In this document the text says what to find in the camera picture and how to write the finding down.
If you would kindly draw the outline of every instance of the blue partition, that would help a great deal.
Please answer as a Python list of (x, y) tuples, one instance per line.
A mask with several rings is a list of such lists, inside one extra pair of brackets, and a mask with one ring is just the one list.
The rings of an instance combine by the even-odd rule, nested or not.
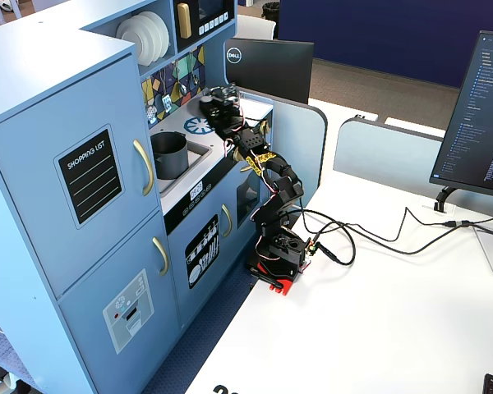
[(493, 0), (284, 0), (279, 39), (331, 62), (459, 87)]

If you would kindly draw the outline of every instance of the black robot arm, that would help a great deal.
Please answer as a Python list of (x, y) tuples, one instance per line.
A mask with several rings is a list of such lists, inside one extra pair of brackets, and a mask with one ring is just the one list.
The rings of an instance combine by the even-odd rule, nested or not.
[(246, 124), (235, 85), (207, 90), (200, 100), (200, 109), (216, 134), (232, 142), (239, 157), (250, 163), (270, 190), (269, 200), (251, 216), (260, 239), (256, 244), (259, 259), (251, 264), (250, 270), (268, 282), (271, 289), (287, 295), (305, 264), (310, 243), (310, 239), (303, 241), (287, 227), (284, 214), (303, 196), (302, 182), (281, 155), (269, 150), (259, 127)]

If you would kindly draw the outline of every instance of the toy kitchen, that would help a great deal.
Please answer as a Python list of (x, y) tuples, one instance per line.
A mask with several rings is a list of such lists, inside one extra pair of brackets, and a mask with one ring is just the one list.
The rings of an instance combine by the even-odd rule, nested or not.
[[(141, 392), (259, 236), (269, 192), (199, 109), (228, 83), (236, 14), (71, 0), (0, 27), (0, 328), (42, 392)], [(306, 204), (325, 116), (239, 102)]]

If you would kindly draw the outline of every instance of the colorful mosaic backsplash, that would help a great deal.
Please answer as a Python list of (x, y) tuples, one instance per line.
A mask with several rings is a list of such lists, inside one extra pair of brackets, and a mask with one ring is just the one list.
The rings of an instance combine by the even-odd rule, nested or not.
[[(188, 94), (185, 97), (182, 97), (179, 92), (176, 62), (168, 64), (142, 82), (142, 93), (150, 128), (188, 103), (192, 97), (204, 89), (206, 83), (204, 47), (200, 46), (179, 59), (178, 69), (179, 80), (188, 88)], [(169, 112), (164, 110), (162, 98), (165, 94), (169, 94), (172, 99), (172, 109)]]

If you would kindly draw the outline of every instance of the dishwasher sticker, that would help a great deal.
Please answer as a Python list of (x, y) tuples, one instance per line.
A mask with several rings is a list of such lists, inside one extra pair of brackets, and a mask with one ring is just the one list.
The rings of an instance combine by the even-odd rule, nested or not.
[(214, 217), (191, 240), (186, 250), (188, 286), (193, 288), (219, 255), (219, 220)]

